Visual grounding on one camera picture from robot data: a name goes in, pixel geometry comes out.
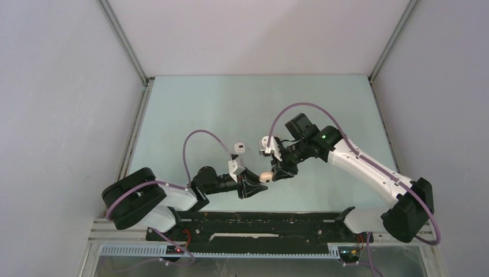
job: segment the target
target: white wall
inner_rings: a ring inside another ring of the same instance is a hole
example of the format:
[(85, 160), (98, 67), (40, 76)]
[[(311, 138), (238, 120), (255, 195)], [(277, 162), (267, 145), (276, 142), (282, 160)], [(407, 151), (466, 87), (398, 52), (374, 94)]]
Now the white wall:
[(370, 74), (409, 0), (112, 0), (149, 76)]
[(141, 84), (95, 0), (0, 5), (0, 275), (74, 276)]
[(421, 1), (375, 83), (401, 169), (433, 184), (451, 276), (488, 276), (488, 14)]

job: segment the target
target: metal frame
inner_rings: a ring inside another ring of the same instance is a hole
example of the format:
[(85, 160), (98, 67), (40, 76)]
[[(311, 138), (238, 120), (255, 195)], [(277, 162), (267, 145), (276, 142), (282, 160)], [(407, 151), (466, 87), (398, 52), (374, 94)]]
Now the metal frame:
[[(151, 94), (151, 90), (154, 83), (154, 78), (149, 79), (142, 69), (139, 60), (134, 53), (132, 46), (130, 45), (127, 36), (125, 35), (110, 3), (108, 0), (97, 0), (100, 4), (102, 11), (105, 13), (109, 24), (112, 26), (118, 40), (121, 43), (122, 48), (125, 53), (129, 57), (131, 64), (134, 66), (141, 82), (144, 87), (141, 93), (141, 97), (138, 102), (136, 116), (134, 118), (131, 131), (129, 134), (129, 138), (127, 139), (126, 149), (121, 161), (121, 165), (119, 166), (119, 174), (117, 175), (116, 181), (123, 178), (127, 171), (129, 170), (129, 166), (131, 164), (131, 160), (133, 157), (134, 148), (136, 147), (137, 139), (139, 132), (141, 130), (142, 121), (144, 119), (144, 114), (146, 112), (146, 107), (148, 105), (149, 96)], [(377, 109), (379, 112), (379, 117), (382, 121), (384, 131), (389, 143), (389, 147), (392, 153), (393, 160), (395, 162), (397, 170), (399, 170), (399, 166), (397, 163), (396, 156), (393, 151), (392, 144), (390, 142), (390, 136), (387, 129), (387, 126), (384, 122), (382, 111), (379, 106), (379, 102), (377, 96), (375, 94), (375, 88), (373, 83), (377, 78), (380, 70), (382, 69), (383, 64), (385, 63), (387, 57), (389, 56), (393, 46), (396, 44), (397, 39), (401, 35), (404, 30), (408, 20), (411, 18), (415, 7), (419, 3), (419, 0), (410, 0), (406, 9), (404, 10), (403, 15), (399, 19), (389, 41), (384, 48), (379, 60), (373, 68), (372, 73), (368, 77), (371, 84), (372, 93), (375, 99), (375, 104), (377, 105)], [(445, 268), (443, 262), (441, 260), (439, 250), (436, 246), (426, 246), (420, 241), (413, 241), (410, 244), (404, 244), (395, 238), (393, 238), (388, 233), (374, 233), (373, 234), (375, 242), (372, 243), (372, 246), (418, 246), (423, 258), (424, 267), (426, 269), (427, 277), (444, 277), (447, 276), (445, 272)], [(421, 232), (420, 236), (425, 239), (433, 239), (432, 228), (429, 225), (425, 225)], [(95, 275), (95, 271), (97, 268), (97, 264), (100, 257), (101, 247), (106, 243), (110, 244), (148, 244), (154, 245), (155, 242), (150, 242), (145, 240), (146, 237), (146, 227), (142, 226), (134, 226), (127, 230), (117, 230), (115, 226), (108, 222), (103, 218), (95, 219), (93, 223), (93, 227), (91, 233), (88, 238), (87, 245), (84, 250), (84, 255), (78, 268), (78, 277), (93, 277)], [(338, 247), (338, 246), (355, 246), (355, 244), (349, 243), (340, 243), (340, 244), (329, 244), (329, 246)]]

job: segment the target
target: gray wall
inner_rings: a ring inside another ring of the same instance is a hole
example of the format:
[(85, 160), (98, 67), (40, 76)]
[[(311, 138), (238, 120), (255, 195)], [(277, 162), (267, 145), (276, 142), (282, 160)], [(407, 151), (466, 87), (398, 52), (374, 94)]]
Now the gray wall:
[(0, 275), (74, 276), (141, 84), (95, 0), (0, 11)]
[(401, 170), (431, 181), (451, 276), (488, 276), (489, 1), (424, 0), (375, 82)]

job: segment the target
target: light blue tabletop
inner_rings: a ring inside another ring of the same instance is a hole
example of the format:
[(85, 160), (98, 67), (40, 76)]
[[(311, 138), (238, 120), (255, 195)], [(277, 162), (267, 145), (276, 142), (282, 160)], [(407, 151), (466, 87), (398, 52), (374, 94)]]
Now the light blue tabletop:
[[(269, 171), (271, 158), (258, 154), (258, 140), (268, 134), (275, 116), (296, 102), (312, 102), (328, 110), (357, 146), (394, 169), (366, 76), (189, 76), (155, 79), (130, 172), (150, 167), (160, 180), (187, 184), (182, 146), (196, 129), (213, 132), (230, 150), (243, 142), (246, 166), (256, 174)], [(291, 139), (284, 124), (299, 113), (305, 113), (319, 129), (332, 125), (312, 107), (295, 107), (282, 116), (274, 135)], [(207, 134), (195, 134), (188, 142), (192, 177), (203, 166), (227, 173), (229, 159)], [(299, 175), (268, 187), (244, 200), (237, 192), (209, 195), (210, 204), (203, 211), (342, 211), (350, 206), (383, 205), (355, 177), (320, 159), (299, 164)]]

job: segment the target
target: table surface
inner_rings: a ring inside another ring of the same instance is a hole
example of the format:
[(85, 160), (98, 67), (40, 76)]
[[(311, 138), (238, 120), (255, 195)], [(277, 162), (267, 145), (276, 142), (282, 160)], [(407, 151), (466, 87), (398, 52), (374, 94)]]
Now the table surface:
[[(257, 174), (269, 171), (270, 158), (258, 154), (258, 141), (268, 134), (275, 116), (296, 102), (322, 106), (365, 153), (395, 168), (366, 76), (182, 76), (155, 79), (130, 172), (150, 167), (162, 181), (187, 184), (182, 146), (196, 129), (213, 132), (231, 150), (243, 142), (246, 166)], [(332, 125), (312, 107), (295, 107), (282, 116), (274, 135), (291, 139), (284, 124), (299, 113), (305, 113), (319, 129)], [(227, 173), (228, 160), (207, 134), (195, 134), (187, 144), (192, 177), (203, 166)], [(319, 159), (301, 163), (296, 177), (268, 187), (244, 200), (236, 191), (208, 195), (210, 204), (203, 211), (313, 212), (383, 205), (355, 177)]]

